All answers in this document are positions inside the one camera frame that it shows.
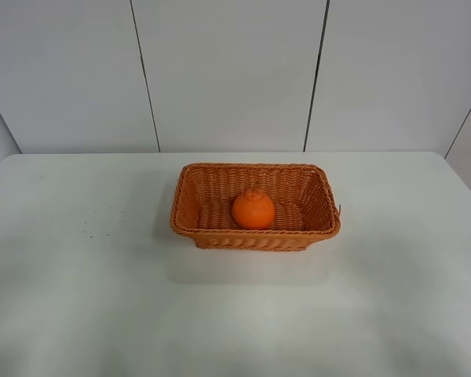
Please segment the orange with stem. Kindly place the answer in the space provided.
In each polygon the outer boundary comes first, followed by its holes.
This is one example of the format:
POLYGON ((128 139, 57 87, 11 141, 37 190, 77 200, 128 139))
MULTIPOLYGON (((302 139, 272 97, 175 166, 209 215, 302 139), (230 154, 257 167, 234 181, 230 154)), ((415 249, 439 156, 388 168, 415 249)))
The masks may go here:
POLYGON ((249 188, 239 194, 232 204, 232 218, 242 229, 267 229, 276 216, 271 198, 259 188, 249 188))

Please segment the orange wicker basket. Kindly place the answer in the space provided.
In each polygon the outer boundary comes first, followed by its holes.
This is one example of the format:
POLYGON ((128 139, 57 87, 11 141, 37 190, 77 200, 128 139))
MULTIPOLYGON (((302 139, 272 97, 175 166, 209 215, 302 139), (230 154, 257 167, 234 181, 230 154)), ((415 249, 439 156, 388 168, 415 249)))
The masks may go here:
POLYGON ((170 226, 203 249, 303 251, 336 236, 341 221, 327 176, 315 165, 192 163, 178 178, 170 226), (275 205, 266 230, 242 229, 231 214, 236 197, 254 187, 275 205))

